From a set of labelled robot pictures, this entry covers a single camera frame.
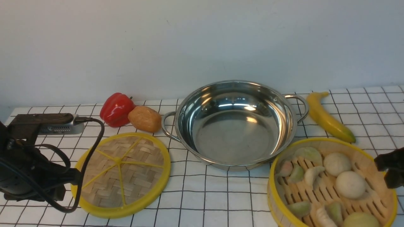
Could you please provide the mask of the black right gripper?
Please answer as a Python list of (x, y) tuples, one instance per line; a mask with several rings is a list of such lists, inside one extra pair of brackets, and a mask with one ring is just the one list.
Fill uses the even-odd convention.
[(404, 148), (374, 158), (378, 171), (387, 171), (384, 181), (387, 188), (395, 189), (404, 185)]

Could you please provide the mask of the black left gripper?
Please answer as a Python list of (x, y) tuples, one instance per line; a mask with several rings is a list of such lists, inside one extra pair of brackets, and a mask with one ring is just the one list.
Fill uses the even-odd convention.
[(49, 161), (38, 145), (13, 139), (1, 143), (1, 192), (5, 200), (62, 201), (65, 184), (82, 184), (81, 172), (71, 167), (64, 152), (51, 144), (41, 146), (58, 155), (64, 165)]

